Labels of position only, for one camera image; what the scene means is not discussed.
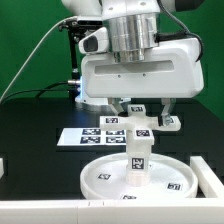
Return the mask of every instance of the black table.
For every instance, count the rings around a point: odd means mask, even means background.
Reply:
[[[147,103],[149,115],[158,115],[157,100]],[[0,158],[5,174],[0,180],[0,200],[80,199],[82,168],[100,156],[123,152],[125,146],[59,147],[63,128],[99,127],[108,113],[78,109],[68,99],[13,99],[0,106]],[[224,123],[195,100],[178,100],[173,110],[179,132],[154,132],[154,153],[189,163],[202,156],[224,180]]]

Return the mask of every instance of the green backdrop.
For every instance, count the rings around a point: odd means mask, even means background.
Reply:
[[[198,10],[176,15],[192,32],[202,37],[205,45],[205,55],[201,61],[205,88],[196,99],[224,120],[223,9],[223,0],[205,0]],[[42,36],[56,22],[70,15],[60,0],[0,1],[0,94]],[[164,16],[161,17],[161,27],[163,31],[178,29]],[[44,88],[54,82],[67,80],[70,73],[67,32],[55,30],[38,50],[11,92]]]

